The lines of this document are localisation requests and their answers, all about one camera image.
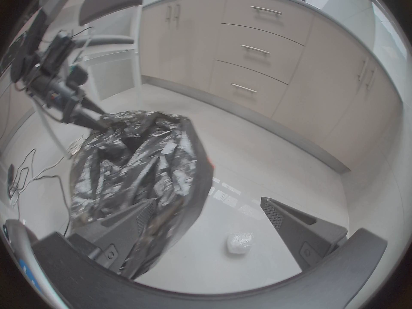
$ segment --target floor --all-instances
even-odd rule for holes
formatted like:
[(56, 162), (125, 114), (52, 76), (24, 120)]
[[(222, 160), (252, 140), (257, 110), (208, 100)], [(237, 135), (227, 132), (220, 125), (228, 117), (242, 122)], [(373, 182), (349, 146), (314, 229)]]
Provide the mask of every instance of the floor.
[[(100, 105), (108, 112), (134, 110), (134, 89)], [(340, 175), (316, 158), (276, 135), (214, 106), (145, 84), (146, 110), (188, 116), (215, 165), (213, 187), (198, 220), (183, 238), (138, 282), (194, 293), (244, 291), (284, 280), (300, 268), (260, 209), (260, 197), (271, 197), (296, 209), (348, 228), (347, 204)], [(51, 126), (65, 147), (88, 131), (74, 125)], [(2, 162), (16, 167), (32, 148), (34, 174), (57, 162), (61, 154), (34, 114), (8, 145)], [(71, 161), (64, 159), (49, 175), (59, 174), (69, 195)], [(17, 216), (0, 202), (3, 218)], [(20, 197), (21, 220), (38, 237), (63, 232), (68, 214), (55, 179), (31, 183)], [(230, 255), (226, 239), (233, 232), (251, 232), (254, 244), (246, 255)]]

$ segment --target black plastic bag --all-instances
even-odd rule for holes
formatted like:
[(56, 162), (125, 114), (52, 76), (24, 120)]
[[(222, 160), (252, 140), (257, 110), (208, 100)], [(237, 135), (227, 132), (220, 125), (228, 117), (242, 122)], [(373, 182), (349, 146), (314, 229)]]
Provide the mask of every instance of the black plastic bag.
[(121, 268), (135, 279), (198, 218), (213, 167), (186, 117), (128, 111), (101, 120), (109, 130), (93, 131), (73, 162), (72, 231), (154, 198), (156, 209)]

